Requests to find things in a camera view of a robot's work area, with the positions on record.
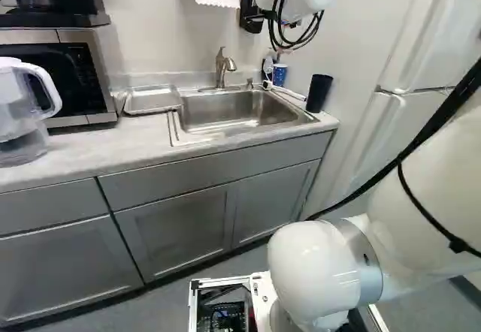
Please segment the gray cabinet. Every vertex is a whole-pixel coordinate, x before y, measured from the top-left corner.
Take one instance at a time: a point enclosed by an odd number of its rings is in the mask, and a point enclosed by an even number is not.
[[[215,153],[98,178],[112,210],[234,182],[319,159],[331,132]]]
[[[0,236],[108,213],[93,178],[0,194]]]
[[[246,178],[236,184],[233,246],[264,237],[297,220],[319,161]]]
[[[146,281],[230,248],[229,189],[204,189],[115,213]]]
[[[0,325],[142,285],[110,216],[0,238]]]

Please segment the refrigerator door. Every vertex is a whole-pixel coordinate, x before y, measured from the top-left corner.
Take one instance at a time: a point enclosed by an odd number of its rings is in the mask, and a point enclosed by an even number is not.
[[[481,54],[480,31],[481,0],[411,0],[381,89],[454,86]]]
[[[353,192],[380,171],[421,131],[446,95],[438,91],[394,95],[374,93],[355,148],[361,158],[349,186]]]

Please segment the black microwave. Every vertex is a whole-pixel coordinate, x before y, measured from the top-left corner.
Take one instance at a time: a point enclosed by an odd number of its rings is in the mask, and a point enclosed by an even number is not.
[[[0,31],[0,56],[45,69],[63,107],[45,122],[48,128],[116,122],[115,105],[94,29],[21,29]],[[50,102],[38,79],[29,78],[39,107]]]

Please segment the gray countertop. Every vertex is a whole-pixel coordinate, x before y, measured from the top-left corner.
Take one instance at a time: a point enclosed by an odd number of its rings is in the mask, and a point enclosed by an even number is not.
[[[300,105],[294,99],[293,104]],[[339,121],[327,113],[319,122],[266,131],[256,135],[171,146],[166,114],[123,117],[113,128],[50,136],[50,151],[24,165],[0,168],[0,192],[46,186],[143,168],[216,152],[336,129]]]

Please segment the floor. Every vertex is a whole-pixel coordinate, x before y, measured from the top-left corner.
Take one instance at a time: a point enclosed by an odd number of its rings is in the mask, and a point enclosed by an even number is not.
[[[140,297],[32,331],[186,332],[191,278],[250,274],[267,270],[266,261],[266,248],[261,246]],[[391,332],[474,332],[481,326],[481,310],[449,282],[378,308]]]

